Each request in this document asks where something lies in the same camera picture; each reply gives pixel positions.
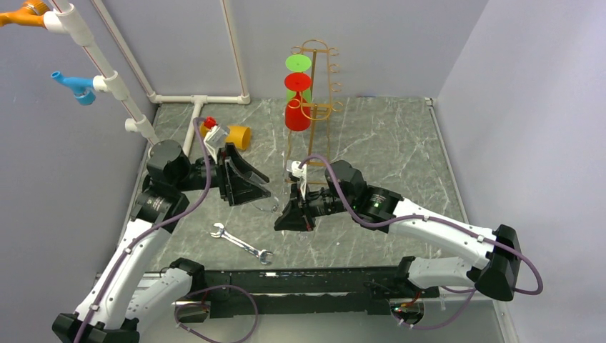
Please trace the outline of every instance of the wrench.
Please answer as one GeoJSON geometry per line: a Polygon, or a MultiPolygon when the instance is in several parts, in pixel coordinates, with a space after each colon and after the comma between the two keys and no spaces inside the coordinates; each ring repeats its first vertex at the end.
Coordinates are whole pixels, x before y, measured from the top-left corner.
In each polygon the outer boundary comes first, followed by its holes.
{"type": "Polygon", "coordinates": [[[267,260],[267,257],[270,257],[270,258],[273,257],[274,256],[273,252],[268,252],[265,249],[258,250],[256,248],[254,248],[252,245],[250,245],[250,244],[242,241],[241,239],[232,236],[229,232],[227,232],[227,230],[225,229],[225,227],[221,223],[214,223],[213,226],[218,229],[217,232],[212,232],[210,234],[214,238],[225,238],[225,239],[227,239],[231,243],[236,244],[238,247],[241,247],[242,249],[246,250],[247,252],[253,254],[256,258],[259,259],[259,261],[262,264],[271,264],[272,263],[271,261],[267,260]]]}

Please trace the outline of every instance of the black motor joint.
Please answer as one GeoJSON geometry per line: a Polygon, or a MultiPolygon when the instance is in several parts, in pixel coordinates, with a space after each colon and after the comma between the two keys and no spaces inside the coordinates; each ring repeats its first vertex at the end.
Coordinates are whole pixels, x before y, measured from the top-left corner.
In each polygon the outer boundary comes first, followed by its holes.
{"type": "Polygon", "coordinates": [[[210,159],[210,175],[203,158],[191,163],[181,145],[170,139],[154,145],[149,155],[144,190],[154,187],[156,192],[166,194],[201,190],[210,178],[210,187],[219,188],[221,199],[230,206],[271,195],[264,187],[269,178],[242,158],[232,143],[219,149],[216,163],[210,159]]]}
{"type": "MultiPolygon", "coordinates": [[[[353,211],[369,223],[384,222],[394,218],[393,211],[403,198],[398,193],[387,189],[368,185],[360,170],[355,169],[346,161],[339,160],[330,164],[337,180],[334,180],[328,170],[324,171],[328,188],[319,191],[305,192],[305,197],[299,190],[299,180],[292,175],[290,199],[282,215],[274,224],[277,231],[311,231],[315,228],[315,218],[330,214],[345,212],[345,206],[339,198],[335,181],[343,191],[343,195],[353,211]]],[[[378,228],[388,232],[389,226],[378,228]]]]}

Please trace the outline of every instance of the red cup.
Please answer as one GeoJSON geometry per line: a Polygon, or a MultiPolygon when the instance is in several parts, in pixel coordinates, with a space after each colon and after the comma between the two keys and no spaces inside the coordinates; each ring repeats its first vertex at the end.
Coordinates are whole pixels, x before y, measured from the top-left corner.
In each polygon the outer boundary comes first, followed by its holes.
{"type": "Polygon", "coordinates": [[[311,109],[303,107],[303,113],[306,116],[301,113],[303,103],[306,103],[306,101],[302,99],[301,92],[297,92],[297,95],[288,102],[284,110],[284,124],[292,131],[305,131],[312,124],[312,120],[306,117],[309,117],[311,109]]]}

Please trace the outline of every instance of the white wall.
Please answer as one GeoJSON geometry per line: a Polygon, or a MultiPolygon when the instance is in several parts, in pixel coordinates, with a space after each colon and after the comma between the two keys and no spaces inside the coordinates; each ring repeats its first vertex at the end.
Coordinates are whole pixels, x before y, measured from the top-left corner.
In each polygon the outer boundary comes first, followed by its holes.
{"type": "MultiPolygon", "coordinates": [[[[238,95],[220,3],[105,1],[158,94],[238,95]]],[[[339,49],[342,95],[436,96],[487,0],[231,3],[252,96],[286,96],[284,60],[313,38],[339,49]]]]}
{"type": "Polygon", "coordinates": [[[511,306],[521,342],[606,337],[605,17],[601,0],[491,0],[439,94],[470,219],[517,229],[545,279],[511,306]]]}
{"type": "MultiPolygon", "coordinates": [[[[88,1],[76,5],[151,118],[101,19],[88,1]]],[[[111,95],[80,106],[51,79],[97,73],[69,36],[8,25],[0,42],[0,342],[58,342],[55,317],[74,310],[114,251],[145,140],[124,131],[127,113],[111,95]]]]}

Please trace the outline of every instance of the white pvc pipe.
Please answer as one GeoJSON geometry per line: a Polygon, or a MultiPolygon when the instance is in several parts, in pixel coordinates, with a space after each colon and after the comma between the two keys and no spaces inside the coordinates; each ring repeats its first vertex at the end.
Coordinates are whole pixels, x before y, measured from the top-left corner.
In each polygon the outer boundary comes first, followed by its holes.
{"type": "Polygon", "coordinates": [[[149,97],[149,96],[155,95],[156,93],[154,92],[151,84],[145,77],[145,74],[143,74],[143,70],[141,70],[141,66],[139,65],[139,63],[137,63],[136,59],[134,58],[134,55],[133,55],[131,49],[129,48],[128,44],[124,40],[124,37],[120,33],[120,30],[118,30],[118,26],[116,26],[116,23],[114,22],[111,15],[107,11],[107,8],[105,7],[105,4],[103,4],[103,1],[91,0],[91,2],[93,4],[93,6],[95,7],[95,9],[99,12],[99,15],[101,16],[101,20],[103,20],[105,22],[105,25],[107,26],[107,29],[109,30],[109,33],[111,34],[112,37],[114,37],[114,40],[118,44],[118,47],[122,51],[122,54],[126,58],[126,61],[131,66],[131,69],[133,70],[135,76],[139,80],[139,83],[145,90],[145,93],[147,94],[147,96],[149,97]]]}
{"type": "Polygon", "coordinates": [[[189,156],[189,152],[192,150],[192,144],[194,143],[194,135],[197,129],[194,125],[194,119],[200,116],[203,106],[203,101],[194,102],[194,111],[192,111],[192,117],[189,120],[189,127],[187,128],[187,133],[185,134],[185,140],[183,142],[183,152],[185,153],[185,156],[189,156]]]}
{"type": "MultiPolygon", "coordinates": [[[[194,100],[192,100],[192,97],[203,96],[203,95],[199,95],[199,96],[198,95],[194,95],[194,96],[190,96],[190,95],[162,96],[160,94],[157,94],[154,91],[154,89],[152,88],[148,79],[145,77],[143,70],[141,69],[139,63],[136,61],[134,55],[132,54],[131,49],[129,48],[128,44],[124,40],[124,37],[121,35],[120,30],[118,29],[118,26],[116,25],[114,20],[111,18],[111,15],[109,14],[109,11],[105,7],[103,1],[102,0],[91,0],[91,2],[95,6],[97,12],[99,12],[101,19],[105,22],[107,29],[109,30],[109,33],[114,37],[116,44],[118,44],[118,47],[122,50],[122,53],[124,54],[124,58],[131,66],[133,72],[135,73],[137,79],[139,80],[139,83],[145,89],[145,92],[147,93],[147,96],[149,97],[149,100],[151,102],[153,102],[154,104],[161,104],[163,102],[192,102],[193,103],[194,100]]],[[[250,95],[248,92],[247,80],[244,75],[244,67],[242,66],[242,58],[241,58],[240,49],[239,49],[239,45],[238,45],[238,41],[237,41],[237,35],[235,32],[236,29],[234,27],[234,20],[232,17],[231,1],[222,0],[222,8],[223,8],[223,13],[224,13],[224,18],[225,18],[225,24],[227,25],[227,30],[229,33],[229,41],[231,43],[232,52],[234,53],[234,59],[236,61],[236,68],[237,68],[238,77],[240,80],[240,86],[242,88],[242,94],[240,96],[215,96],[214,98],[217,98],[217,101],[212,101],[212,102],[229,103],[229,104],[232,104],[232,103],[233,104],[249,104],[250,95]]]]}
{"type": "Polygon", "coordinates": [[[82,47],[87,55],[89,55],[91,61],[97,67],[101,75],[103,77],[111,77],[114,75],[114,68],[111,67],[109,61],[105,58],[105,55],[101,52],[101,49],[96,45],[96,42],[93,41],[88,46],[82,47]]]}
{"type": "Polygon", "coordinates": [[[229,42],[232,45],[232,52],[234,53],[236,69],[238,70],[238,77],[240,78],[242,96],[249,96],[246,76],[244,73],[244,66],[242,65],[242,56],[240,54],[240,48],[236,35],[236,28],[234,25],[234,16],[232,16],[232,2],[231,0],[222,0],[221,5],[223,8],[223,17],[225,18],[225,25],[227,26],[227,33],[229,34],[229,42]]]}
{"type": "Polygon", "coordinates": [[[250,104],[250,95],[248,96],[207,96],[207,95],[154,95],[149,100],[154,104],[163,104],[165,102],[191,102],[201,99],[205,104],[250,104]]]}
{"type": "Polygon", "coordinates": [[[59,18],[61,24],[76,44],[84,49],[93,64],[105,78],[108,89],[124,105],[131,118],[137,123],[137,128],[141,135],[151,144],[158,143],[159,139],[154,132],[154,128],[130,97],[129,90],[124,81],[122,81],[117,71],[114,71],[105,55],[103,55],[103,52],[101,52],[101,49],[96,45],[91,29],[86,25],[86,22],[74,5],[66,0],[51,0],[51,2],[55,7],[55,11],[58,12],[56,16],[59,18]]]}
{"type": "Polygon", "coordinates": [[[55,11],[44,12],[44,14],[42,14],[44,27],[46,28],[46,30],[54,34],[66,34],[67,31],[65,31],[63,24],[61,24],[59,17],[57,17],[56,15],[57,13],[55,11]]]}
{"type": "Polygon", "coordinates": [[[71,8],[71,4],[67,0],[51,0],[53,7],[59,12],[63,13],[65,11],[69,11],[71,8]]]}

